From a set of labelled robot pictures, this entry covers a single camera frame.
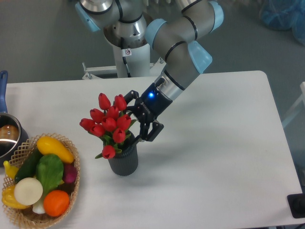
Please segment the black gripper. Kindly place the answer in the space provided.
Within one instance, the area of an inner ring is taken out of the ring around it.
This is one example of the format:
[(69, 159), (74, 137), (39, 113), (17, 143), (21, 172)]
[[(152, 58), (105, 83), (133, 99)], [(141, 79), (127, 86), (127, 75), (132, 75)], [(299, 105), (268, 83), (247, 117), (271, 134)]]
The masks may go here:
[[(152, 142), (164, 128), (164, 125), (156, 120), (157, 117), (173, 101), (166, 98), (155, 83), (152, 83), (141, 96), (137, 91), (131, 90), (124, 96), (124, 99), (126, 101), (124, 112), (131, 112), (140, 122), (140, 132), (132, 140), (131, 145), (135, 146), (143, 141)], [(129, 105), (132, 100), (134, 100), (134, 105)]]

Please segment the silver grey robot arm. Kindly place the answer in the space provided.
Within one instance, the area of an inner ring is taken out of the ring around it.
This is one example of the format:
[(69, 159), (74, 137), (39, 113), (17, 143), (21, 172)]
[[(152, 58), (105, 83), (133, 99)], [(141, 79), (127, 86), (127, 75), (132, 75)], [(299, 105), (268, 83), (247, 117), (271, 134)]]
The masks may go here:
[(127, 107), (140, 123), (140, 132), (132, 141), (153, 141), (163, 129), (157, 117), (212, 63), (211, 55), (198, 39), (219, 28), (224, 20), (215, 1), (179, 0), (182, 16), (168, 23), (145, 15), (140, 0), (80, 0), (75, 9), (91, 31), (103, 31), (107, 41), (118, 49), (117, 73), (133, 77), (149, 63), (131, 61), (135, 50), (151, 47), (165, 66), (157, 79), (143, 92), (130, 91)]

